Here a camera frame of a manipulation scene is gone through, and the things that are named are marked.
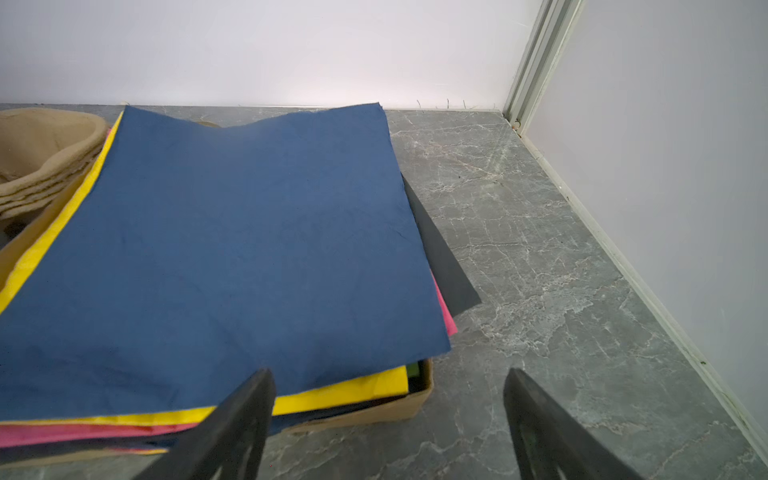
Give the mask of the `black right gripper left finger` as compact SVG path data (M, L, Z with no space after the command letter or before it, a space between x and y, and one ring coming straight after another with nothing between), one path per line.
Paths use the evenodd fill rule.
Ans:
M268 437L276 386L261 369L243 382L138 479L255 479Z

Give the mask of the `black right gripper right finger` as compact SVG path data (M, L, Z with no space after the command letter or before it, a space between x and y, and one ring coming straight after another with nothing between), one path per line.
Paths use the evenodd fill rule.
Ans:
M521 478L640 477L523 370L509 370L503 400Z

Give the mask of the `brown pulp cup carrier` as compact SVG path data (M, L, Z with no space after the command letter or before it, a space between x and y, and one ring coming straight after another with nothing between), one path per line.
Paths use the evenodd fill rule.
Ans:
M46 207L90 167L109 127L93 114L19 108L1 112L1 218Z

